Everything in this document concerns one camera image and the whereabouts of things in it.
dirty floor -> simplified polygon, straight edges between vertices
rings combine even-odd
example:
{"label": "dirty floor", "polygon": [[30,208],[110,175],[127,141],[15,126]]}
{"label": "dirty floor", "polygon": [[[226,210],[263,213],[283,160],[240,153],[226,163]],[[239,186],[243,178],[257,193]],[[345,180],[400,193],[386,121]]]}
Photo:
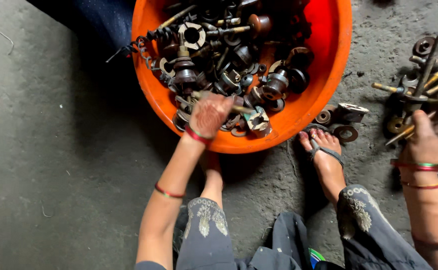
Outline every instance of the dirty floor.
{"label": "dirty floor", "polygon": [[[388,164],[399,149],[382,146],[388,95],[370,84],[396,85],[412,67],[414,42],[438,32],[438,1],[352,0],[352,12],[348,76],[330,103],[371,112],[344,147],[344,173],[411,242]],[[0,1],[0,31],[15,43],[7,55],[11,45],[0,36],[0,269],[132,269],[142,213],[178,137],[151,110],[130,63],[104,65],[109,52],[26,1]],[[252,255],[274,218],[295,211],[306,218],[312,248],[342,265],[335,212],[312,195],[314,175],[300,157],[294,140],[221,157],[236,256]],[[197,171],[189,198],[202,181]]]}

wire scrap on floor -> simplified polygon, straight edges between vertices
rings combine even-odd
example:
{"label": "wire scrap on floor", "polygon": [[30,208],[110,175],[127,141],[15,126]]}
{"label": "wire scrap on floor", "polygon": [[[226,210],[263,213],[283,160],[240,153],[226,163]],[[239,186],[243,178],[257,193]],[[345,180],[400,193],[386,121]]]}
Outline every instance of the wire scrap on floor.
{"label": "wire scrap on floor", "polygon": [[40,205],[42,206],[42,214],[44,215],[44,217],[52,218],[54,216],[54,214],[52,214],[52,216],[46,215],[46,213],[44,212],[44,201],[43,200],[40,200]]}
{"label": "wire scrap on floor", "polygon": [[11,55],[12,51],[14,50],[14,42],[8,36],[6,36],[4,33],[0,32],[0,34],[12,43],[11,51],[7,54],[7,55]]}
{"label": "wire scrap on floor", "polygon": [[296,175],[297,181],[299,181],[299,176],[297,176],[297,170],[296,170],[296,164],[294,164],[294,159],[292,159],[292,155],[289,151],[289,139],[286,140],[287,142],[287,153],[289,154],[289,160],[292,163],[292,167],[294,168],[294,174]]}

henna-decorated hand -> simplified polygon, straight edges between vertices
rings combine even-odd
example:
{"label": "henna-decorated hand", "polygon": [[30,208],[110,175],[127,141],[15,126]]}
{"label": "henna-decorated hand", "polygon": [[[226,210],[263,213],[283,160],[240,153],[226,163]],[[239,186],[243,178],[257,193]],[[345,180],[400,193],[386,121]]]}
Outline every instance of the henna-decorated hand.
{"label": "henna-decorated hand", "polygon": [[204,138],[214,138],[232,108],[233,98],[205,92],[192,110],[189,125]]}

flip-flop sandal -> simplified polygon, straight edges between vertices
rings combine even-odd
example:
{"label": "flip-flop sandal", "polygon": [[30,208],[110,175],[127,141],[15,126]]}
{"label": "flip-flop sandal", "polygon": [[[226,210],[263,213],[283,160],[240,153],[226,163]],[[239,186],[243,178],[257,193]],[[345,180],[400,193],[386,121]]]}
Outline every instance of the flip-flop sandal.
{"label": "flip-flop sandal", "polygon": [[[309,130],[311,130],[311,128],[321,129],[323,131],[329,132],[329,130],[326,127],[318,125],[318,124],[309,124],[309,125],[307,125],[307,127],[304,129],[304,132],[306,132],[306,130],[307,130],[307,133],[309,133]],[[310,161],[312,161],[314,159],[315,154],[319,150],[322,150],[323,152],[325,152],[325,153],[329,154],[330,156],[334,157],[341,164],[341,166],[344,167],[344,163],[342,162],[341,155],[339,155],[336,151],[330,150],[329,148],[325,148],[325,147],[319,146],[317,144],[317,142],[314,140],[314,138],[311,139],[311,145],[312,145],[312,149],[307,151],[307,155],[309,156],[309,160]]]}

dark gray clothing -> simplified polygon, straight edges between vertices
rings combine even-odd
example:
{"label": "dark gray clothing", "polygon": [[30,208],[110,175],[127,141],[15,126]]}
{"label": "dark gray clothing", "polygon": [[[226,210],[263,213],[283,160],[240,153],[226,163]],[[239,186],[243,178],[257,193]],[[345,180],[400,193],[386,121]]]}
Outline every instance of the dark gray clothing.
{"label": "dark gray clothing", "polygon": [[[272,232],[272,248],[259,247],[249,260],[234,260],[224,212],[214,201],[192,200],[188,204],[188,216],[177,270],[312,270],[306,227],[295,213],[278,216]],[[363,186],[353,184],[341,191],[337,221],[346,269],[432,270],[392,228]],[[141,262],[135,269],[164,269],[152,264]],[[314,269],[343,268],[321,261]]]}

